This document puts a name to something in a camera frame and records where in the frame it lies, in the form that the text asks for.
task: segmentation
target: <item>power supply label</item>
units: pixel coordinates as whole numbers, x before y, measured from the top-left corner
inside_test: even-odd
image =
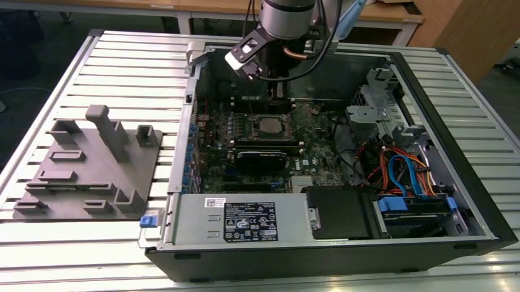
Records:
[[[226,242],[272,242],[278,240],[274,202],[225,204]]]

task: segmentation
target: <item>black cable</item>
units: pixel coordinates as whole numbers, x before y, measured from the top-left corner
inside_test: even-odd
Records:
[[[246,24],[248,24],[248,18],[250,17],[252,4],[253,1],[250,0],[250,4],[248,5],[246,19],[244,20],[244,26],[242,26],[242,37],[246,36]]]
[[[212,23],[208,19],[200,18],[201,22],[205,24],[205,30],[209,30],[212,32],[216,31],[214,27],[212,26]]]
[[[336,137],[336,131],[337,131],[337,129],[339,129],[340,118],[341,118],[341,117],[337,117],[337,119],[336,119],[335,129],[333,129],[333,132],[332,132],[332,134],[331,134],[332,140],[335,140],[335,137]]]
[[[331,30],[329,30],[329,24],[327,22],[327,12],[325,12],[324,0],[319,0],[319,11],[320,11],[320,17],[323,18],[323,22],[324,22],[324,31],[325,31],[324,40],[325,40],[328,33],[331,33]]]
[[[254,13],[254,0],[253,0],[253,5],[252,5],[252,12],[253,12],[253,21],[257,24],[257,15]]]
[[[340,157],[340,160],[341,162],[352,169],[352,171],[355,172],[355,175],[353,175],[353,178],[352,178],[352,182],[355,181],[356,179],[356,175],[360,177],[363,183],[365,184],[365,186],[372,186],[371,182],[365,179],[364,175],[361,174],[361,172],[356,169],[356,162],[355,162],[355,165],[352,165],[347,160],[345,158],[343,158],[341,155],[339,155]]]
[[[347,151],[356,152],[357,149],[348,149],[348,148],[347,148],[347,149],[344,149],[344,150],[340,151],[339,155],[343,155]]]
[[[325,57],[325,54],[327,54],[327,51],[329,50],[329,47],[331,47],[331,44],[333,43],[333,39],[335,39],[335,35],[336,35],[336,31],[339,29],[339,24],[340,24],[340,17],[341,17],[341,6],[343,6],[343,0],[337,0],[337,11],[336,11],[336,22],[335,22],[335,27],[333,27],[333,31],[331,32],[331,35],[329,35],[329,38],[327,40],[327,43],[323,47],[323,50],[319,54],[319,59],[316,60],[315,64],[312,65],[312,67],[304,72],[301,73],[300,75],[297,76],[293,76],[293,77],[285,77],[285,78],[268,78],[268,77],[264,77],[261,75],[257,75],[254,76],[257,79],[260,80],[264,80],[264,81],[268,81],[268,82],[289,82],[289,81],[293,81],[293,80],[297,80],[300,78],[302,78],[304,76],[307,76],[312,71],[315,71],[315,69],[319,67],[324,57]]]
[[[230,29],[232,29],[232,26],[236,24],[236,20],[232,20],[232,22],[230,22],[230,24],[229,24],[229,26],[228,26],[228,29],[226,29],[226,31],[229,31]]]

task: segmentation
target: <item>floor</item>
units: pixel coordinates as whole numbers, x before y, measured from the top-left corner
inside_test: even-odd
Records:
[[[12,81],[0,77],[0,92],[11,88],[43,88],[53,90],[67,66],[75,56],[82,42],[94,28],[107,30],[129,30],[141,32],[174,32],[177,27],[171,19],[153,16],[73,14],[74,22],[66,24],[58,12],[39,13],[39,24],[45,32],[45,40],[32,46],[42,65],[40,74],[23,81]],[[197,34],[228,35],[242,34],[241,21],[216,22],[194,21]],[[479,84],[479,88],[498,110],[511,129],[520,136],[520,104],[515,98],[520,92],[520,81],[494,69]],[[42,91],[12,91],[0,94],[0,100],[7,109],[0,113],[0,170],[6,165],[12,151],[42,109],[49,94]]]

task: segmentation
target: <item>metal slotted surface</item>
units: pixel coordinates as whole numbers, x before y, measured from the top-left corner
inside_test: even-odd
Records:
[[[159,239],[158,229],[138,222],[14,223],[12,207],[24,194],[54,140],[45,133],[57,118],[82,119],[87,106],[111,107],[110,117],[127,129],[146,122],[166,134],[154,173],[149,209],[165,207],[167,179],[176,154],[185,73],[186,44],[193,39],[233,43],[238,39],[162,33],[105,32],[85,47],[89,58],[58,88],[58,101],[35,132],[26,156],[16,159],[14,177],[0,196],[0,291],[220,290],[285,291],[518,291],[520,245],[484,256],[466,257],[424,273],[309,277],[253,282],[189,284],[171,282],[145,257]],[[347,49],[393,47],[341,45]],[[454,65],[432,49],[396,48],[443,116],[500,210],[520,236],[520,153],[511,132],[494,120],[495,112],[462,79]],[[405,99],[416,123],[416,109]],[[81,120],[82,127],[94,127]]]

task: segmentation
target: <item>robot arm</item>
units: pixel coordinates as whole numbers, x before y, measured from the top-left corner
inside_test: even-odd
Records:
[[[344,2],[348,9],[343,12]],[[249,79],[284,83],[308,75],[320,64],[333,39],[345,38],[360,17],[367,0],[264,0],[257,29],[241,40],[226,55],[226,61],[236,72]],[[329,14],[331,33],[325,29],[317,35],[319,20]],[[304,54],[307,41],[327,39],[317,54]],[[290,77],[289,70],[302,60],[316,58],[305,73]]]

